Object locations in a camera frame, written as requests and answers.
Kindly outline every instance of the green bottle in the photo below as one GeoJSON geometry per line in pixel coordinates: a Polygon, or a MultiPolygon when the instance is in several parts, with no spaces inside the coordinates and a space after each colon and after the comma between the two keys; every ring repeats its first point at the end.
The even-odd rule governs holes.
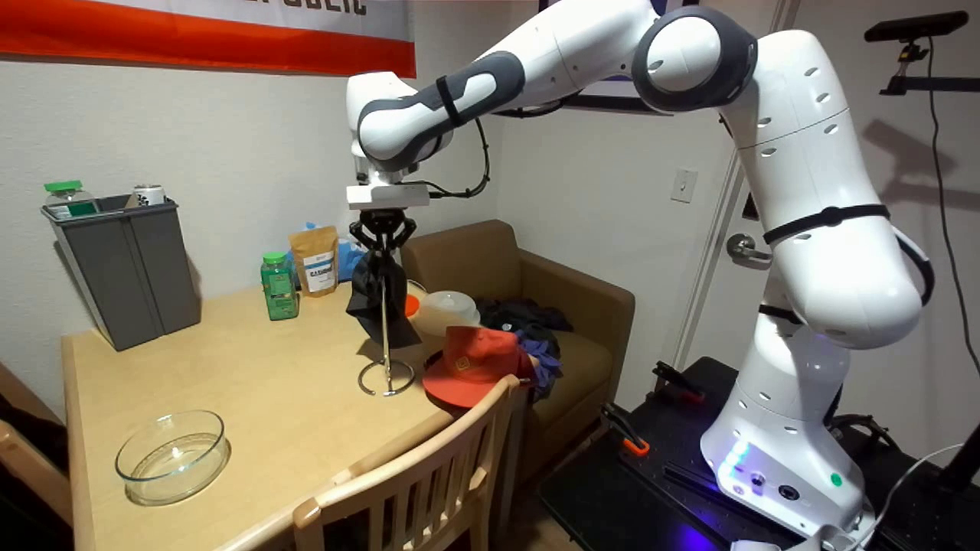
{"type": "Polygon", "coordinates": [[[294,268],[291,268],[289,251],[269,247],[262,254],[261,282],[262,282],[262,295],[265,295],[269,320],[301,314],[301,295],[294,285],[294,268]]]}

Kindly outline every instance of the robotic arm link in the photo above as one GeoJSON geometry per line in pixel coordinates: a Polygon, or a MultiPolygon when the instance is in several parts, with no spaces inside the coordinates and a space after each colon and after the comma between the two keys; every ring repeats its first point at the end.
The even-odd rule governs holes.
{"type": "Polygon", "coordinates": [[[651,110],[720,108],[771,245],[754,343],[702,455],[730,498],[824,547],[863,547],[877,515],[824,416],[849,374],[845,348],[900,338],[928,299],[903,254],[925,282],[931,272],[891,225],[839,75],[813,33],[756,39],[707,5],[654,15],[648,0],[560,0],[419,93],[393,72],[352,75],[357,184],[346,200],[362,216],[425,206],[405,174],[454,129],[566,98],[624,66],[651,110]]]}

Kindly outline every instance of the wooden table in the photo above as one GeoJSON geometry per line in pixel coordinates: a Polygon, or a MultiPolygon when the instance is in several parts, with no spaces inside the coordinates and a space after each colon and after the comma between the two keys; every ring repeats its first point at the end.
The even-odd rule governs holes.
{"type": "Polygon", "coordinates": [[[395,398],[357,389],[373,346],[343,313],[346,299],[341,285],[272,323],[250,289],[212,299],[201,323],[130,351],[95,331],[65,338],[76,547],[250,547],[289,530],[294,506],[314,489],[443,427],[449,416],[419,385],[395,398]],[[184,503],[130,503],[113,470],[119,443],[149,416],[194,406],[223,416],[229,466],[184,503]]]}

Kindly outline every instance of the clear glass bowl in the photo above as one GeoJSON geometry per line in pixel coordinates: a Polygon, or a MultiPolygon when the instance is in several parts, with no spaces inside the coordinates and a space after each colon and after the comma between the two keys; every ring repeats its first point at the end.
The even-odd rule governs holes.
{"type": "Polygon", "coordinates": [[[205,489],[233,446],[214,409],[161,413],[140,425],[117,452],[126,495],[139,506],[169,506],[205,489]]]}

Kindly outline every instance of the gray container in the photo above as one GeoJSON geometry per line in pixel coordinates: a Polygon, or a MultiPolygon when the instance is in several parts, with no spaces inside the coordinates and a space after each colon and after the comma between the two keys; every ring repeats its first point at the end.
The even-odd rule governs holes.
{"type": "Polygon", "coordinates": [[[184,251],[178,206],[126,208],[130,196],[95,200],[98,214],[57,221],[54,251],[95,328],[113,348],[130,348],[201,318],[195,272],[184,251]]]}

